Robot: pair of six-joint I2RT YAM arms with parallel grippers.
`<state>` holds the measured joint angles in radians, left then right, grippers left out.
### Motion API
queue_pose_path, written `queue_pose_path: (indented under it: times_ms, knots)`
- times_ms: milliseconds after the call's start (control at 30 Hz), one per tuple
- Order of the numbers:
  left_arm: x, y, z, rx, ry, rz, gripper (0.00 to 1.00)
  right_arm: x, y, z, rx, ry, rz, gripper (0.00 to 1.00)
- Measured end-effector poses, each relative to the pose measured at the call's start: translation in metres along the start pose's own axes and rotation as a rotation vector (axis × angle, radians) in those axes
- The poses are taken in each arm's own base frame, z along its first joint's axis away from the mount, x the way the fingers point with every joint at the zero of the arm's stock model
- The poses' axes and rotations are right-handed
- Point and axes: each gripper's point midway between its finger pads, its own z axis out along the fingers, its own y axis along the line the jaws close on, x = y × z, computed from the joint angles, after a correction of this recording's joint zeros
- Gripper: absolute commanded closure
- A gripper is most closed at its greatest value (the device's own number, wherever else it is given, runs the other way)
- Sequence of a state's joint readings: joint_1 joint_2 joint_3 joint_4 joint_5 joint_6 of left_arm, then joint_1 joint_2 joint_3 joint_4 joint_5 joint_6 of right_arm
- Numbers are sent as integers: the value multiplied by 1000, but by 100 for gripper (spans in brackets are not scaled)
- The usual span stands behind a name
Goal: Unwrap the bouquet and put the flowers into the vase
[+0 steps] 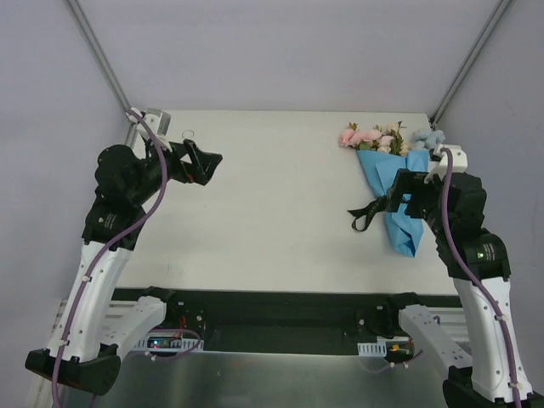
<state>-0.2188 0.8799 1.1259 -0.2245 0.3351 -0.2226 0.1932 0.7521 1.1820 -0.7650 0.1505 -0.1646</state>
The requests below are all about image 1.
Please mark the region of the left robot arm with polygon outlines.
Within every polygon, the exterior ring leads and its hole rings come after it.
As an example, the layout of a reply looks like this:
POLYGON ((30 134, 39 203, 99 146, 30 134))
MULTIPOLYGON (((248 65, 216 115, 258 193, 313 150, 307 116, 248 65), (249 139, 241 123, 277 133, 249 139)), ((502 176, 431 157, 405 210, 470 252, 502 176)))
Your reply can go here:
POLYGON ((162 201, 166 183, 207 184, 223 157, 204 152, 186 139, 171 150, 145 144, 143 158, 122 144, 103 150, 94 177, 95 200, 82 233, 79 270, 64 313, 48 346, 32 350, 25 367, 51 381, 53 393, 64 385, 102 396, 112 388, 121 364, 145 334, 158 327, 172 330, 179 323, 173 292, 149 287, 116 323, 105 324, 113 292, 130 259, 153 205, 162 201))

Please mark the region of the artificial flower bunch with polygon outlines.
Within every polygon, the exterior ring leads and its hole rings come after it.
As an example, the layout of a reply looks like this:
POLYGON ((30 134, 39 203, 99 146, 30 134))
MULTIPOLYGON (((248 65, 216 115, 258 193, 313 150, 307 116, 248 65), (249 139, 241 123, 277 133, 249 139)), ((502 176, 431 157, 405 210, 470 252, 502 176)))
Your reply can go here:
POLYGON ((441 130, 419 129, 407 139, 402 134, 404 129, 402 121, 391 122, 385 127, 375 125, 368 130, 360 130, 357 123, 350 122, 340 133, 338 145, 357 151, 376 151, 406 157, 412 151, 430 152, 445 143, 445 134, 441 130))

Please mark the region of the blue wrapping paper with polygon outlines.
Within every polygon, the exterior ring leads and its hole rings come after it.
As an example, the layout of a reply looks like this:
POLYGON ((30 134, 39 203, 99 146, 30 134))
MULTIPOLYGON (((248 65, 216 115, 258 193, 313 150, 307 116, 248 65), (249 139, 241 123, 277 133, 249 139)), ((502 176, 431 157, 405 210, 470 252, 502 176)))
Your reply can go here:
MULTIPOLYGON (((410 151, 407 156, 396 156, 374 150, 357 151, 366 180, 376 197, 385 196, 400 169, 427 172, 429 156, 426 150, 410 151)), ((406 204, 398 212, 387 212, 385 225, 393 249, 414 258, 423 236, 422 221, 405 215, 406 204)))

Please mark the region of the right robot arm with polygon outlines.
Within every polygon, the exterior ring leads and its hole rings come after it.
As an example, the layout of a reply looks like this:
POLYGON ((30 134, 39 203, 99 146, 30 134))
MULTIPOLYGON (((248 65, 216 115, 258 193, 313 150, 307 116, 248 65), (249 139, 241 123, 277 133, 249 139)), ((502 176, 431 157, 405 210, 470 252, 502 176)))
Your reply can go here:
POLYGON ((424 220, 453 280, 465 315, 470 352, 434 322, 417 295, 395 295, 382 314, 384 329, 406 333, 435 364, 449 407, 541 407, 519 356, 510 313, 511 269, 502 240, 484 228, 487 195, 481 180, 400 169, 388 211, 424 220))

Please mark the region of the black printed ribbon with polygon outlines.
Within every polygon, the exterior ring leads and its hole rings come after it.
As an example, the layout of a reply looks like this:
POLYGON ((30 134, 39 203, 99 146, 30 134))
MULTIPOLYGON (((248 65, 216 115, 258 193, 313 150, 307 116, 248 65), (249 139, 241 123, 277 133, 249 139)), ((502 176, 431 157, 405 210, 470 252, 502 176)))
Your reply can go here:
POLYGON ((367 206, 359 209, 348 210, 348 214, 353 217, 351 224, 352 230, 356 232, 365 232, 370 226, 374 217, 381 212, 386 210, 388 203, 388 198, 385 195, 382 195, 376 198, 374 201, 371 201, 367 206), (357 226, 357 222, 361 219, 364 219, 364 223, 361 227, 357 226))

